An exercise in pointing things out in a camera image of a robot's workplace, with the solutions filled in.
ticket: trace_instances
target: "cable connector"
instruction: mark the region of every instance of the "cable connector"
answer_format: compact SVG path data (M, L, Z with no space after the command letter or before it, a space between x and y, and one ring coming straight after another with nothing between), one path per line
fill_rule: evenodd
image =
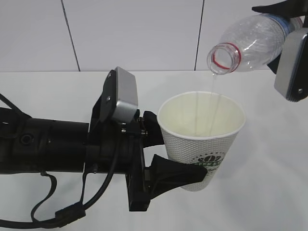
M83 204L80 201L55 213L55 218L59 221L59 228L85 216L86 210L84 209Z

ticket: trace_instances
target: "clear plastic bottle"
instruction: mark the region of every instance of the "clear plastic bottle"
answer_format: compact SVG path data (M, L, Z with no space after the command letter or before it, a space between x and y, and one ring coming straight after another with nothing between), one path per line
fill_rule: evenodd
M244 18L223 33L209 52L207 65L217 75L255 70L274 60L286 36L302 26L299 17L287 20L263 13Z

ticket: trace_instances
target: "white paper cup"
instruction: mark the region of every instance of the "white paper cup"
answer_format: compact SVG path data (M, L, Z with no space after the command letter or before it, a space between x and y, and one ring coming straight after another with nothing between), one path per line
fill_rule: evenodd
M232 99L194 91L167 100L159 109L157 120L169 159L207 169L202 182L182 186L188 191L199 191L214 176L246 117Z

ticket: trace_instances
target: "cup logo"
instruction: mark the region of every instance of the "cup logo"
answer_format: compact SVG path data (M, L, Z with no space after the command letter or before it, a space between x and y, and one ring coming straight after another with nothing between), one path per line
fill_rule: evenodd
M214 175L215 171L221 164L224 157L225 157L224 152L211 152L208 154L205 153L194 157L191 160L191 164L200 165L207 169L207 175L205 177L206 180Z

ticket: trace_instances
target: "bottle neck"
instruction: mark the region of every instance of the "bottle neck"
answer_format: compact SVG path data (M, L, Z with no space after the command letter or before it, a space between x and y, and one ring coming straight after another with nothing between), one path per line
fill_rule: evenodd
M209 69L217 75L231 73L241 62L241 52L232 43L220 43L213 47L207 56Z

